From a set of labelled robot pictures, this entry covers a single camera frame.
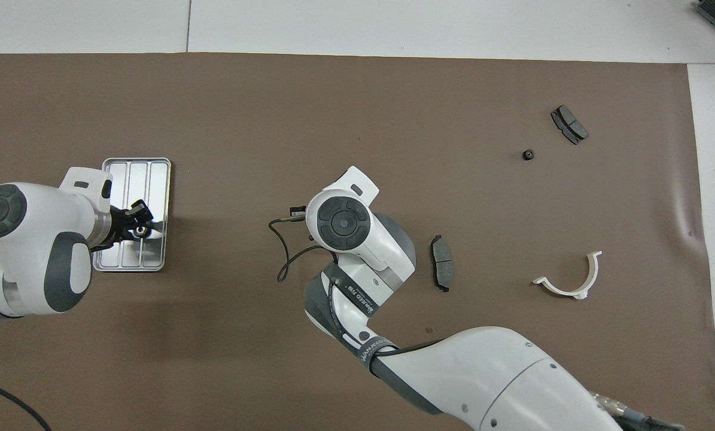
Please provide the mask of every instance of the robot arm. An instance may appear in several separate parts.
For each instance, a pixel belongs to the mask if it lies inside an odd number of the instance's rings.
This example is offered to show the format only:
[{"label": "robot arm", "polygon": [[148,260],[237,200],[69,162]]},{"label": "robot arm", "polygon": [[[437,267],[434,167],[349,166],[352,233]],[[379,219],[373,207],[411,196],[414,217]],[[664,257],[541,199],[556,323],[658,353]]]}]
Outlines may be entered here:
[{"label": "robot arm", "polygon": [[63,313],[83,298],[90,251],[121,240],[131,218],[110,206],[111,186],[108,172],[80,167],[59,188],[0,185],[0,319]]},{"label": "robot arm", "polygon": [[368,208],[378,191],[353,166],[308,205],[312,237],[339,253],[307,284],[311,322],[429,414],[480,430],[620,431],[576,379],[512,330],[478,327],[405,349],[370,330],[369,319],[415,270],[410,238]]}]

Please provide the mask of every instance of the metal tray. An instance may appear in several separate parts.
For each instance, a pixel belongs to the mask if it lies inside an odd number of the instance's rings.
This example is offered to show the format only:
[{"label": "metal tray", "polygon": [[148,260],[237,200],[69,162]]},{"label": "metal tray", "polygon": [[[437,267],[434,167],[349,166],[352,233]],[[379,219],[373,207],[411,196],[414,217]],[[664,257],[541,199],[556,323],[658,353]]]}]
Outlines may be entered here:
[{"label": "metal tray", "polygon": [[113,175],[110,205],[129,208],[144,199],[153,213],[153,232],[147,238],[124,241],[94,253],[94,268],[101,272],[155,272],[166,257],[166,221],[171,188],[171,161],[166,158],[111,158],[102,170]]}]

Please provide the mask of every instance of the brown table surface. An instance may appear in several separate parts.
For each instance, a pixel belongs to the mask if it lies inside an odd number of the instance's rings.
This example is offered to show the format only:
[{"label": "brown table surface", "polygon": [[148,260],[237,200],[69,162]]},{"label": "brown table surface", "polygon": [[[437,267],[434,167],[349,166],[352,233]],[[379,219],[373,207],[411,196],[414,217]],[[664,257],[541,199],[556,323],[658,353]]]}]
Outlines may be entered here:
[{"label": "brown table surface", "polygon": [[[560,104],[589,139],[556,130]],[[419,257],[371,320],[378,333],[409,346],[509,327],[585,387],[715,430],[684,65],[0,55],[0,183],[58,186],[68,167],[113,156],[174,164],[166,267],[95,273],[67,314],[0,322],[0,385],[55,429],[467,429],[416,410],[311,325],[303,286],[327,254],[275,283],[267,221],[355,165]],[[281,231],[309,245],[302,224]],[[447,294],[432,282],[436,234],[455,262]],[[595,250],[587,300],[530,283],[579,286]],[[0,429],[31,426],[0,399]]]}]

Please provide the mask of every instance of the white crescent-shaped part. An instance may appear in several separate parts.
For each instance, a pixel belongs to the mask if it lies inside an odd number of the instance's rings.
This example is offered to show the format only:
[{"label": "white crescent-shaped part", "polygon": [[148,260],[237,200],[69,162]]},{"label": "white crescent-shaped part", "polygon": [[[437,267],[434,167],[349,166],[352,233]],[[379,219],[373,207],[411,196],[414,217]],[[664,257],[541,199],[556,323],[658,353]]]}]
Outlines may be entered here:
[{"label": "white crescent-shaped part", "polygon": [[546,277],[536,278],[533,280],[533,284],[543,284],[543,287],[558,295],[571,296],[576,299],[585,299],[589,296],[589,289],[593,286],[599,273],[599,261],[597,260],[597,256],[599,256],[599,254],[601,254],[601,251],[594,251],[593,253],[586,255],[586,257],[589,258],[589,276],[586,277],[586,281],[583,282],[581,287],[578,287],[578,289],[575,289],[572,292],[560,291],[560,289],[554,287],[554,284],[551,284],[551,281],[549,281]]}]

